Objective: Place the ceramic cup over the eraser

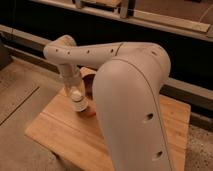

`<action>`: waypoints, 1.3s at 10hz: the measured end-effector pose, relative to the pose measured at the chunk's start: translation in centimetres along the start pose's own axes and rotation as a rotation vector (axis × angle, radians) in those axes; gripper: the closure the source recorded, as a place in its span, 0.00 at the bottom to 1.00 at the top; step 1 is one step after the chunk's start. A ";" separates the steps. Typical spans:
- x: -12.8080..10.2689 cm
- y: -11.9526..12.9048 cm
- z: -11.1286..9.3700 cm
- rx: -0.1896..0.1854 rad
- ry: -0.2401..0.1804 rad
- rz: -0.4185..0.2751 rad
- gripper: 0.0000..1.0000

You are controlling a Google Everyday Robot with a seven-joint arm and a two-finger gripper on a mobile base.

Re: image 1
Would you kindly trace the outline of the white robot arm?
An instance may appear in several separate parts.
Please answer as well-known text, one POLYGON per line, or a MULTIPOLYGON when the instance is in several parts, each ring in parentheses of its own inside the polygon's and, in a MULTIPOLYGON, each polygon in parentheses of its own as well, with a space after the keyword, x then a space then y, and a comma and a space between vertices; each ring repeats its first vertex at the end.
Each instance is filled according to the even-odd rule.
POLYGON ((78 46, 65 35, 48 43, 43 53, 68 85, 76 81, 73 66, 96 70, 93 100, 115 171, 175 171, 159 105, 171 63, 160 45, 78 46))

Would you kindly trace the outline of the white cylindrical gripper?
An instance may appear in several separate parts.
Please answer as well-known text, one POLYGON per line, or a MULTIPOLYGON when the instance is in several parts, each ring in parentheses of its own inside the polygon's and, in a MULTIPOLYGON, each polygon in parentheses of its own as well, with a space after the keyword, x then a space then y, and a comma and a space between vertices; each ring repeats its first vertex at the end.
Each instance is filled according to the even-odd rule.
POLYGON ((85 84, 81 78, 65 78, 64 89, 66 95, 72 101, 73 108, 76 112, 82 112, 88 107, 86 98, 85 84))

